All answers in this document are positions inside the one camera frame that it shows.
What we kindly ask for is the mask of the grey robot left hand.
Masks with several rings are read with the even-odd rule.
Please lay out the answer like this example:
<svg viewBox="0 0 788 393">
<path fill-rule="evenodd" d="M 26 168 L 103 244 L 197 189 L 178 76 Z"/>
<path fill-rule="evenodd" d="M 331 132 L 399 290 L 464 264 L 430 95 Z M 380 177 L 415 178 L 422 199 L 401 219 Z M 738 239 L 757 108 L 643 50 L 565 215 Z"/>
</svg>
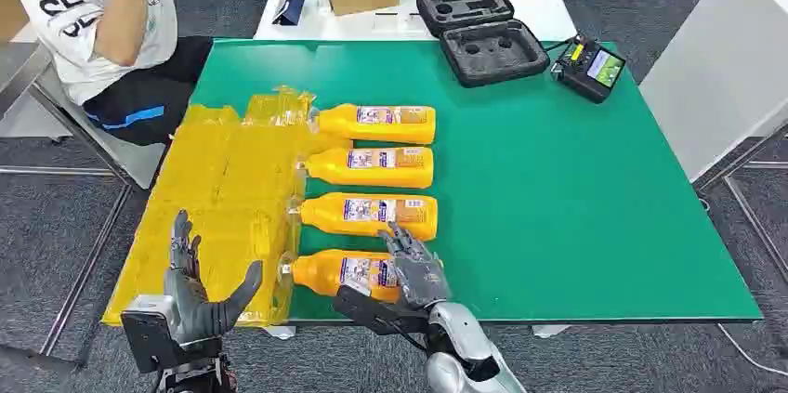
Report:
<svg viewBox="0 0 788 393">
<path fill-rule="evenodd" d="M 192 223 L 181 209 L 175 216 L 169 245 L 169 266 L 164 273 L 164 293 L 177 305 L 180 325 L 175 340 L 189 343 L 229 332 L 256 295 L 263 280 L 263 263 L 253 261 L 243 282 L 221 301 L 211 301 L 200 275 L 199 235 L 191 236 Z"/>
</svg>

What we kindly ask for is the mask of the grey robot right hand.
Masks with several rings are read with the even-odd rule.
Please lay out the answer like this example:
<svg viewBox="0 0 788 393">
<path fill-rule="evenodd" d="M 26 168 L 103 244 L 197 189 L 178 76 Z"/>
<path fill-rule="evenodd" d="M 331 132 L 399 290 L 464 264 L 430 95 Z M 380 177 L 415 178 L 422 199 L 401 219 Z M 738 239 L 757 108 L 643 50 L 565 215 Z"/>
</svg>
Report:
<svg viewBox="0 0 788 393">
<path fill-rule="evenodd" d="M 379 230 L 378 235 L 393 258 L 405 305 L 422 309 L 449 300 L 442 262 L 421 240 L 396 222 L 388 222 L 387 230 Z"/>
</svg>

